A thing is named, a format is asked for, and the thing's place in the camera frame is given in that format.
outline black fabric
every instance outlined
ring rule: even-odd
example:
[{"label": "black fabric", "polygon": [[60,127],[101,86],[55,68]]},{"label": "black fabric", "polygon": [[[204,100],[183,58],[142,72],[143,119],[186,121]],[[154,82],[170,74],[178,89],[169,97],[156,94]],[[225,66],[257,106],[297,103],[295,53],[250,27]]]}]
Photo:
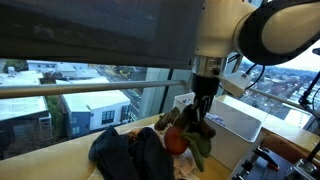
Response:
[{"label": "black fabric", "polygon": [[128,153],[128,142],[128,137],[120,137],[111,126],[93,142],[89,159],[97,161],[97,167],[105,179],[139,179]]},{"label": "black fabric", "polygon": [[151,128],[143,128],[138,133],[136,142],[129,147],[129,153],[141,180],[174,179],[173,159]]},{"label": "black fabric", "polygon": [[173,159],[151,128],[143,128],[137,139],[121,135],[109,127],[92,144],[89,159],[110,180],[173,180]]}]

